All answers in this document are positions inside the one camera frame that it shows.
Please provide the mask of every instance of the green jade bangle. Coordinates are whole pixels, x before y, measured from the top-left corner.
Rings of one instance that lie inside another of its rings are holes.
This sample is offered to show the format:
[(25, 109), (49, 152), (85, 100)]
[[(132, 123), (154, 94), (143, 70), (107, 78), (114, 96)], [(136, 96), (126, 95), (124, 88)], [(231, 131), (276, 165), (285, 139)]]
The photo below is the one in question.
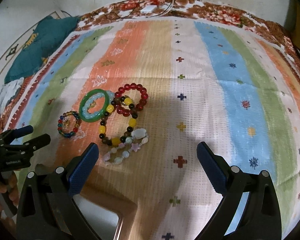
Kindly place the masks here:
[[(105, 103), (103, 104), (102, 109), (95, 111), (94, 113), (89, 113), (88, 109), (91, 107), (91, 104), (98, 98), (105, 98)], [(103, 89), (94, 89), (88, 92), (80, 102), (79, 106), (79, 116), (85, 122), (96, 122), (100, 120), (106, 111), (109, 102), (112, 101), (114, 93), (111, 91), (105, 91)]]

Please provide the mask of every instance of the red bead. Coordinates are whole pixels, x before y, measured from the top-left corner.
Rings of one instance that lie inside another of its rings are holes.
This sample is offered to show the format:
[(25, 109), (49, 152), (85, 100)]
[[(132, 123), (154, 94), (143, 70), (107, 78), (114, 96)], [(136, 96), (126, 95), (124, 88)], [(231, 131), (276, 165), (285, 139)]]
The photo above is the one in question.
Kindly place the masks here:
[(146, 100), (147, 100), (148, 97), (149, 97), (148, 94), (142, 94), (142, 95), (141, 95), (141, 98), (142, 98), (142, 99), (146, 99)]
[(146, 88), (141, 88), (139, 91), (140, 91), (141, 94), (147, 93), (147, 89)]
[(136, 84), (136, 83), (131, 83), (131, 84), (130, 84), (130, 88), (131, 88), (132, 90), (135, 90), (135, 89), (137, 88), (137, 84)]
[(118, 91), (123, 94), (126, 90), (124, 89), (124, 87), (119, 87)]
[(129, 109), (124, 109), (122, 115), (123, 115), (124, 117), (128, 117), (128, 116), (130, 115), (130, 110), (129, 110)]
[(138, 84), (137, 85), (137, 90), (140, 90), (142, 88), (142, 85), (141, 84)]
[(143, 106), (140, 104), (136, 105), (136, 109), (138, 109), (138, 111), (142, 111), (143, 110)]
[(124, 110), (124, 108), (123, 108), (122, 106), (119, 106), (119, 107), (117, 108), (117, 113), (118, 113), (118, 114), (122, 114), (122, 113), (123, 113), (123, 110)]
[(147, 104), (147, 100), (141, 98), (139, 103), (140, 105), (145, 106)]
[(124, 88), (125, 88), (125, 90), (127, 90), (127, 91), (129, 91), (129, 90), (131, 89), (129, 84), (125, 84), (125, 85), (124, 85)]

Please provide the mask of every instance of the blue gripper pad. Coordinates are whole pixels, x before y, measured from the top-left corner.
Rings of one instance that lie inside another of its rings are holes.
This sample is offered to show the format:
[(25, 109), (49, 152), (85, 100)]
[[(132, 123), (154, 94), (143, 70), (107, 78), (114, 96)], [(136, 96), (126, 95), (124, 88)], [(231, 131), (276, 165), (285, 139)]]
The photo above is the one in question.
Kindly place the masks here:
[(212, 184), (215, 192), (222, 194), (223, 196), (226, 195), (226, 183), (227, 177), (218, 166), (217, 162), (214, 160), (212, 152), (210, 153), (210, 149), (207, 148), (208, 146), (201, 142), (197, 146), (197, 157), (198, 160), (204, 169), (205, 173), (207, 174), (210, 183)]
[(72, 198), (81, 192), (90, 172), (99, 158), (99, 148), (95, 143), (90, 143), (81, 156), (76, 167), (74, 167), (68, 178), (68, 194)]

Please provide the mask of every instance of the beaded bracelet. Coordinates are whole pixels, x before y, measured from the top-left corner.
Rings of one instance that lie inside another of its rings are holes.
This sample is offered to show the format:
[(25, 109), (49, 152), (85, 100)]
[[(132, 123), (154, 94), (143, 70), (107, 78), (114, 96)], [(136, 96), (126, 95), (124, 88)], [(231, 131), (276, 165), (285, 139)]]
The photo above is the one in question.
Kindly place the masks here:
[[(139, 103), (135, 106), (133, 104), (133, 101), (131, 98), (123, 96), (122, 93), (125, 91), (128, 91), (130, 89), (137, 89), (141, 93), (141, 99)], [(146, 88), (142, 87), (141, 84), (136, 85), (135, 83), (132, 84), (125, 84), (124, 87), (119, 87), (118, 92), (114, 94), (114, 100), (111, 102), (111, 105), (107, 107), (107, 111), (104, 112), (104, 116), (101, 118), (100, 127), (99, 127), (99, 138), (101, 139), (103, 144), (107, 144), (109, 146), (118, 146), (120, 143), (124, 143), (126, 139), (128, 139), (131, 135), (131, 132), (133, 131), (133, 128), (137, 124), (137, 118), (138, 118), (138, 111), (143, 110), (143, 106), (146, 105), (148, 94), (146, 93)], [(124, 109), (121, 104), (125, 103), (125, 105), (129, 106), (129, 109)], [(111, 113), (116, 108), (116, 111), (118, 114), (122, 114), (125, 117), (128, 117), (131, 114), (131, 119), (129, 120), (129, 126), (127, 127), (127, 131), (124, 133), (123, 136), (120, 138), (115, 137), (112, 139), (109, 139), (106, 136), (106, 121), (108, 120), (108, 117), (111, 115)]]
[[(131, 133), (131, 138), (132, 140), (127, 140), (127, 138), (124, 143), (120, 143), (117, 147), (113, 147), (110, 151), (103, 155), (102, 160), (105, 163), (108, 163), (111, 157), (111, 153), (116, 153), (117, 150), (126, 147), (128, 144), (131, 144), (131, 147), (128, 150), (123, 151), (121, 157), (116, 157), (113, 162), (114, 164), (122, 163), (123, 159), (128, 158), (132, 151), (137, 152), (138, 150), (140, 150), (141, 146), (148, 142), (149, 136), (146, 133), (146, 129), (139, 128)], [(132, 143), (135, 139), (142, 139), (142, 141), (141, 143)]]
[[(69, 126), (70, 120), (68, 118), (68, 116), (73, 115), (75, 117), (75, 125), (73, 130), (70, 133), (64, 133), (63, 132), (63, 127), (67, 128)], [(60, 135), (62, 135), (65, 138), (71, 138), (72, 136), (74, 136), (77, 131), (79, 130), (81, 124), (81, 119), (79, 114), (76, 111), (69, 111), (66, 113), (63, 113), (63, 115), (60, 116), (60, 119), (58, 121), (58, 132)]]
[[(95, 100), (102, 97), (105, 98), (103, 107), (100, 110), (90, 114), (88, 112), (89, 108), (93, 107)], [(81, 119), (85, 122), (96, 122), (100, 120), (104, 112), (106, 111), (109, 102), (112, 101), (113, 97), (114, 97), (114, 93), (109, 90), (104, 91), (103, 89), (94, 89), (88, 92), (80, 102), (79, 115)]]

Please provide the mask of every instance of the pillow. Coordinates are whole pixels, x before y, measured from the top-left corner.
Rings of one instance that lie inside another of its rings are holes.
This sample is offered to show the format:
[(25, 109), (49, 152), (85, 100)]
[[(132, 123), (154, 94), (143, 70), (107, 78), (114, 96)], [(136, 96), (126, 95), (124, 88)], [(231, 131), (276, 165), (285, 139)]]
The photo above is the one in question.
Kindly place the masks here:
[(4, 83), (35, 74), (77, 25), (78, 17), (42, 19), (9, 69)]

